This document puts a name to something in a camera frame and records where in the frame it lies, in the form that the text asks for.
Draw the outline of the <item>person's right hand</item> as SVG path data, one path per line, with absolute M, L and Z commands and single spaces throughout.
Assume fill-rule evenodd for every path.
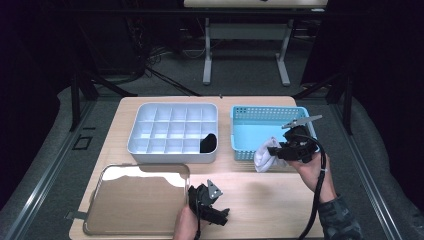
M 289 161 L 288 164 L 293 167 L 301 176 L 305 185 L 311 190 L 315 191 L 318 183 L 318 177 L 323 169 L 321 166 L 321 154 L 315 153 L 312 160 L 308 163 L 299 161 Z M 327 163 L 325 167 L 325 176 L 321 187 L 319 201 L 326 203 L 334 200 L 337 193 L 333 184 L 332 173 L 330 164 Z

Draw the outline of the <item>aluminium floor rail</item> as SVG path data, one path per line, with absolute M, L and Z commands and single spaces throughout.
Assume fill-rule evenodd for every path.
M 69 240 L 101 143 L 99 102 L 83 104 L 80 123 L 71 127 L 71 107 L 63 104 L 47 138 L 5 208 L 0 240 Z
M 341 110 L 336 104 L 330 104 L 329 109 L 353 155 L 353 164 L 356 172 L 358 173 L 362 186 L 365 189 L 367 197 L 380 222 L 380 226 L 382 227 L 387 240 L 404 240 L 392 217 L 392 214 L 389 211 L 386 201 L 380 193 L 380 190 L 378 189 L 371 172 L 365 163 L 354 137 L 348 134 L 343 125 Z

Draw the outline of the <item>white compartment organizer box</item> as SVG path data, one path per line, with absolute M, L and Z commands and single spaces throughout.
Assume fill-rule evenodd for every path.
M 216 149 L 200 152 L 200 141 L 217 137 Z M 137 111 L 127 150 L 138 163 L 200 163 L 216 159 L 218 109 L 213 103 L 148 102 Z

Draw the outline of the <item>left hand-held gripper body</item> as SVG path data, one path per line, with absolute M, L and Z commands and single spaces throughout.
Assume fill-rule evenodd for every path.
M 197 188 L 191 186 L 188 194 L 189 207 L 196 216 L 221 214 L 221 211 L 213 208 L 213 204 L 223 192 L 210 179 L 207 184 L 200 184 Z

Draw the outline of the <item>desk with white legs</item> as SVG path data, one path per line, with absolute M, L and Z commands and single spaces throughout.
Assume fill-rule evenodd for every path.
M 288 10 L 290 13 L 305 10 L 307 13 L 323 12 L 328 0 L 183 0 L 184 6 L 193 10 Z M 293 19 L 287 20 L 212 20 L 205 18 L 205 62 L 203 83 L 209 85 L 212 76 L 213 40 L 278 40 L 282 43 L 275 54 L 283 86 L 290 85 L 285 66 L 285 55 L 293 29 Z

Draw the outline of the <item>black horizontal frame bar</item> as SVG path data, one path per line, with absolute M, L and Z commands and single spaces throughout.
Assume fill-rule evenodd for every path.
M 286 11 L 286 10 L 211 10 L 211 9 L 153 9 L 153 10 L 84 10 L 84 9 L 49 9 L 50 13 L 67 15 L 107 15 L 107 16 L 142 16 L 142 17 L 277 17 L 286 18 L 322 18 L 328 12 Z

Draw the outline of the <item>black metal stand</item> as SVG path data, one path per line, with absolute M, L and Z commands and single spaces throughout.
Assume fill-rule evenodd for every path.
M 295 100 L 303 99 L 327 85 L 330 86 L 325 96 L 325 101 L 328 104 L 337 104 L 341 97 L 344 97 L 342 108 L 342 125 L 346 132 L 349 135 L 352 135 L 351 110 L 353 99 L 353 77 L 351 74 L 336 73 L 328 79 L 319 83 L 315 83 L 306 90 L 293 95 L 293 98 Z
M 107 89 L 117 93 L 121 97 L 136 97 L 136 94 L 130 93 L 105 78 L 94 74 L 90 71 L 78 71 L 71 78 L 71 106 L 72 106 L 72 125 L 70 131 L 74 131 L 81 121 L 81 108 L 80 108 L 80 93 L 83 93 L 85 98 L 89 101 L 96 101 L 99 93 L 94 84 L 98 83 Z

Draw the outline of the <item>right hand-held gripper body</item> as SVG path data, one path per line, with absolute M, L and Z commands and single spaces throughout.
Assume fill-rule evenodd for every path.
M 317 143 L 311 136 L 308 124 L 321 118 L 321 115 L 293 119 L 282 126 L 288 128 L 284 134 L 286 142 L 282 144 L 281 158 L 286 161 L 301 161 L 308 163 L 313 153 L 318 149 Z

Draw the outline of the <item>white sock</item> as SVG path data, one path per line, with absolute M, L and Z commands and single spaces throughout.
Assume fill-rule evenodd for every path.
M 287 162 L 284 159 L 280 159 L 276 156 L 272 156 L 268 150 L 269 147 L 280 147 L 278 140 L 275 137 L 271 137 L 266 140 L 254 154 L 254 165 L 255 170 L 259 173 L 268 171 L 272 166 L 279 166 L 285 168 Z

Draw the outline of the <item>black sock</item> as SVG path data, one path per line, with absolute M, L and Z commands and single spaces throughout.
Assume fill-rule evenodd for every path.
M 217 137 L 215 134 L 210 133 L 200 141 L 200 152 L 211 153 L 216 149 Z

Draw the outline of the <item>person's left hand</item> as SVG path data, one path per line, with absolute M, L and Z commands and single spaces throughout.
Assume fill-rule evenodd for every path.
M 194 240 L 198 229 L 203 230 L 209 222 L 197 220 L 188 205 L 181 208 L 175 219 L 173 240 Z

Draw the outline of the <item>blue perforated plastic basket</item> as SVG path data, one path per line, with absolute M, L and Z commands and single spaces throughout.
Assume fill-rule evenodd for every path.
M 304 107 L 235 105 L 231 109 L 231 144 L 236 160 L 252 160 L 255 151 L 269 138 L 275 137 L 280 146 L 286 142 L 288 128 L 282 126 L 293 119 L 310 117 Z M 316 142 L 313 124 L 308 128 Z

